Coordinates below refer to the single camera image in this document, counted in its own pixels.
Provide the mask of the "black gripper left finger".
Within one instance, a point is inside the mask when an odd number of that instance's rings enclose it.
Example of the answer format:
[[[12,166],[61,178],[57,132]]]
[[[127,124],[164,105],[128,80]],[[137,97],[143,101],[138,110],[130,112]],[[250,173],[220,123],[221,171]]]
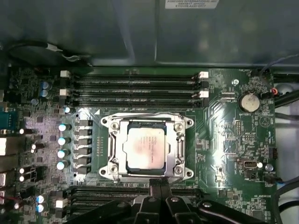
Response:
[[[149,195],[141,203],[114,200],[99,207],[98,224],[158,224],[162,206],[162,180],[149,181]]]

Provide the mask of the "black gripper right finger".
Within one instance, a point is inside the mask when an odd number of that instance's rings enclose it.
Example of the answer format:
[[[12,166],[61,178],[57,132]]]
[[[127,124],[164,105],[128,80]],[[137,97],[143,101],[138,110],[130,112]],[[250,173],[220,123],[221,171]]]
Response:
[[[234,210],[221,203],[201,200],[191,208],[174,196],[166,178],[161,179],[161,195],[176,224],[263,224],[264,221]]]

